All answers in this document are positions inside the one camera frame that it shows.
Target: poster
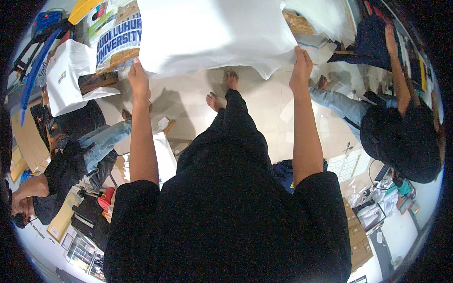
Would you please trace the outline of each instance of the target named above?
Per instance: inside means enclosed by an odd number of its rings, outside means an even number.
[[[141,30],[141,15],[135,13],[101,35],[96,47],[96,70],[108,68],[113,54],[139,47]]]

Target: printed banner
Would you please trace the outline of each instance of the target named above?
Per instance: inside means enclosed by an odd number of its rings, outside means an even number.
[[[99,38],[96,52],[96,65],[100,66],[110,60],[110,57],[127,49],[137,48],[141,40],[141,15],[136,13],[132,19],[127,18],[107,31]]]

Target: black shirt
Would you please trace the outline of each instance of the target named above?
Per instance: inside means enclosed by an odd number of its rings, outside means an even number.
[[[261,167],[225,150],[161,192],[149,181],[120,186],[107,280],[346,282],[351,248],[337,176],[309,176],[291,195]]]
[[[84,150],[79,142],[69,141],[63,152],[58,152],[44,171],[49,187],[47,197],[33,196],[35,215],[43,225],[49,225],[63,206],[72,186],[87,173]]]
[[[361,121],[360,140],[371,157],[409,180],[429,183],[441,170],[440,153],[433,113],[420,103],[415,107],[411,101],[404,117],[397,108],[370,107]]]

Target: person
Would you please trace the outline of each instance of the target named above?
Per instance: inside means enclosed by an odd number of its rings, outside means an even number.
[[[122,114],[125,120],[113,126],[105,125],[78,140],[62,137],[56,142],[64,149],[52,154],[44,173],[29,178],[12,193],[11,215],[17,227],[24,228],[32,215],[43,225],[50,224],[71,187],[94,171],[117,142],[131,134],[131,115],[127,110]]]
[[[439,130],[439,116],[415,94],[398,58],[393,27],[386,26],[396,103],[384,99],[383,106],[357,101],[325,90],[326,78],[318,88],[310,88],[311,99],[343,118],[366,153],[395,169],[398,178],[419,183],[435,180],[443,166],[445,138]]]
[[[210,93],[211,126],[181,153],[158,186],[152,129],[143,105],[149,80],[135,60],[130,180],[117,189],[104,257],[108,282],[346,282],[347,219],[337,176],[323,153],[308,91],[313,63],[296,47],[294,194],[273,178],[267,143],[228,72],[227,104]]]

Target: blue jeans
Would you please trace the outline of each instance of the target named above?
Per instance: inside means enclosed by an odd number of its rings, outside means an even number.
[[[349,120],[357,124],[359,127],[361,121],[365,116],[368,108],[372,105],[366,101],[358,101],[347,97],[346,95],[336,91],[326,91],[317,88],[309,87],[311,99],[321,106],[333,110],[338,117],[344,119],[347,117]],[[360,131],[347,123],[351,132],[360,142]]]
[[[95,170],[97,163],[112,151],[117,142],[130,135],[131,132],[132,120],[127,119],[113,126],[105,125],[79,138],[78,142],[82,148],[87,148],[92,143],[95,144],[83,154],[87,172]]]

